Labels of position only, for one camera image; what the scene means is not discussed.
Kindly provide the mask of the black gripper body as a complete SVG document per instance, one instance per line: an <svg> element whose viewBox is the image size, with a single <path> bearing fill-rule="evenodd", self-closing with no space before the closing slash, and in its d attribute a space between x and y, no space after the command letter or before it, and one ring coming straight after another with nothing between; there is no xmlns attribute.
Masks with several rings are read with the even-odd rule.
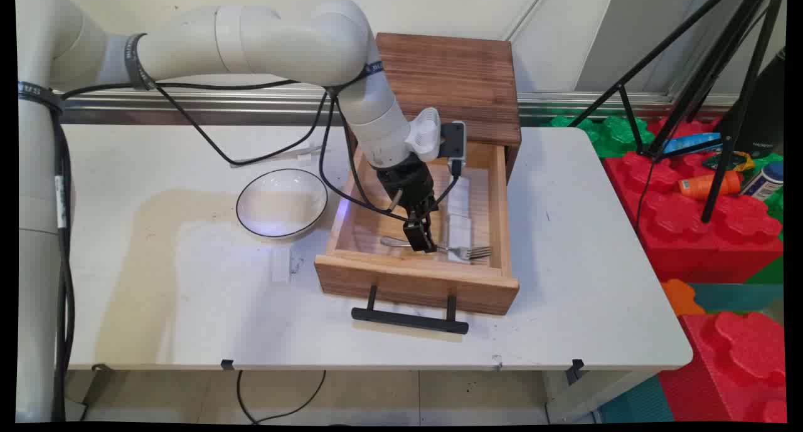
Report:
<svg viewBox="0 0 803 432"><path fill-rule="evenodd" d="M428 209L435 203L433 178L426 163L417 155L408 155L404 161L389 168L377 168L376 175L390 200L392 212L401 206L408 218L430 221Z"/></svg>

